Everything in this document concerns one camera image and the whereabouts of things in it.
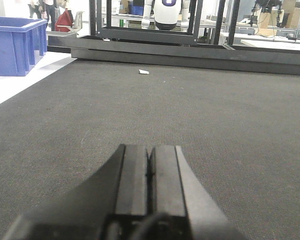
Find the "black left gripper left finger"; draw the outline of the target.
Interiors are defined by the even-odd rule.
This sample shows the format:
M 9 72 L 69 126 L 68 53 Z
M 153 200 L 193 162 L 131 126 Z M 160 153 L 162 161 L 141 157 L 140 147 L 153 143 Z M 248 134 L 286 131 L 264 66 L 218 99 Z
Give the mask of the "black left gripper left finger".
M 121 144 L 88 179 L 21 214 L 5 240 L 101 240 L 111 222 L 147 215 L 147 150 Z

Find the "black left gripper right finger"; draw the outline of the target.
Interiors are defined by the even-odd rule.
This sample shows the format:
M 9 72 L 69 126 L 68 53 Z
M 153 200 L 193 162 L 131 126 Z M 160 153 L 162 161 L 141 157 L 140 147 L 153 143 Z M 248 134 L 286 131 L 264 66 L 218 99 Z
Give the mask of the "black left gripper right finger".
M 180 146 L 152 149 L 152 210 L 167 213 L 180 240 L 243 240 L 201 185 Z

